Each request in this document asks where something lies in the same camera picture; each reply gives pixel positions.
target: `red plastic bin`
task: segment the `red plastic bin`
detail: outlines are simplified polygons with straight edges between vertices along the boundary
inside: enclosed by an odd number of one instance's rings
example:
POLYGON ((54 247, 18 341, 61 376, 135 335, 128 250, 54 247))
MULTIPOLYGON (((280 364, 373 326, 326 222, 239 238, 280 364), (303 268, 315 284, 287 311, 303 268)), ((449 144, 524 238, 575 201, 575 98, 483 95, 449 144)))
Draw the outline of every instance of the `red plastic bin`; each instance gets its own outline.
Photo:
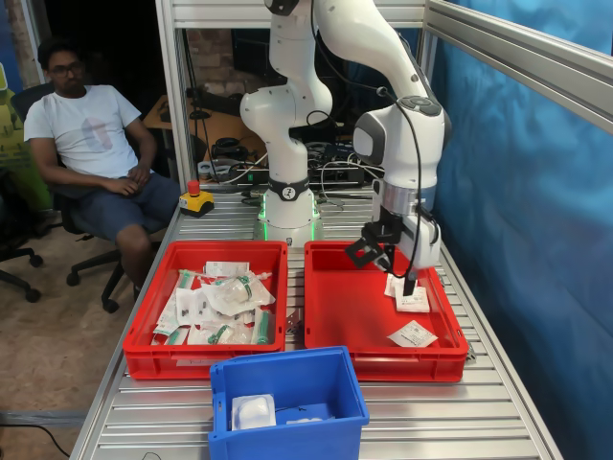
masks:
MULTIPOLYGON (((344 241, 313 241, 305 246, 305 345, 345 345, 359 380, 458 381, 468 343, 434 268, 422 270, 429 313, 396 311, 383 294, 387 274, 369 264, 355 267, 344 241), (417 320, 438 339, 425 348, 402 348, 388 335, 417 320)), ((395 273, 408 261, 397 251, 395 273)))
POLYGON ((169 244, 145 299, 124 340, 127 368, 135 379, 205 379, 224 359, 285 348, 287 244, 280 241, 179 241, 169 244), (249 262, 254 273, 271 272, 262 281, 277 301, 263 307, 275 314, 270 345, 151 345, 153 330, 179 277, 179 269, 202 272, 207 261, 249 262))

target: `blue shorts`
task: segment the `blue shorts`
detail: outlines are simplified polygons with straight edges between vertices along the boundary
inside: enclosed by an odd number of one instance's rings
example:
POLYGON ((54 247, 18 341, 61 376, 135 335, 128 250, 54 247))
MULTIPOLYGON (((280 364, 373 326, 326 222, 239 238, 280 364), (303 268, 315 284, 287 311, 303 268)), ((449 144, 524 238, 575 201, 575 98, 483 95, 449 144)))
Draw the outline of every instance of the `blue shorts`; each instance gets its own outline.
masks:
POLYGON ((110 241, 129 225, 145 226, 146 218, 168 225, 179 202, 176 182, 152 173, 138 195, 124 196, 97 190, 79 200, 79 215, 110 241))

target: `robot logo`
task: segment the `robot logo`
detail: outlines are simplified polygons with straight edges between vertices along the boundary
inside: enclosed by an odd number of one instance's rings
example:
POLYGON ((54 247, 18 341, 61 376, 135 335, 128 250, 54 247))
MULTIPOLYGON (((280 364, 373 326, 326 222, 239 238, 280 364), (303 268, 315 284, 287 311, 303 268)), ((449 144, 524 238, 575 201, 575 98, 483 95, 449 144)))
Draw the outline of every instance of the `robot logo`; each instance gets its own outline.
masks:
POLYGON ((296 196, 296 189, 292 187, 285 187, 282 194, 285 199, 293 199, 293 197, 296 196))

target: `man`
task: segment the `man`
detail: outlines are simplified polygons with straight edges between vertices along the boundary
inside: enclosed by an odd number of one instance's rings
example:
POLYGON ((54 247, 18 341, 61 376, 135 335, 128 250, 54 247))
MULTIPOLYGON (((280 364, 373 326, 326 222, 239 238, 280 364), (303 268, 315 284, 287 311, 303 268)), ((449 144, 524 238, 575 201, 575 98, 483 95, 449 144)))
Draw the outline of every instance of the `man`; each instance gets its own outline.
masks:
POLYGON ((154 256, 145 217, 170 222, 179 186, 150 170, 157 146, 140 112, 112 86, 83 84, 84 65, 69 42, 44 41, 38 61, 55 89, 32 105, 24 125, 40 175, 48 184, 83 187, 79 213, 117 244, 140 289, 154 256))

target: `hair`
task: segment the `hair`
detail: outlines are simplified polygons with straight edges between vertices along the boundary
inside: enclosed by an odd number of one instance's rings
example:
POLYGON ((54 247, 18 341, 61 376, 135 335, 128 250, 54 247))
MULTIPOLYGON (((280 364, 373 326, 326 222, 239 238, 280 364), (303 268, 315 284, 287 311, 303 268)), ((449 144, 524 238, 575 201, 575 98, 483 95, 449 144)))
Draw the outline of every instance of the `hair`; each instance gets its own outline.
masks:
POLYGON ((38 46, 38 62, 44 70, 49 70, 49 60, 54 53, 59 51, 70 51, 79 55, 79 50, 75 45, 65 38, 52 36, 44 40, 38 46))

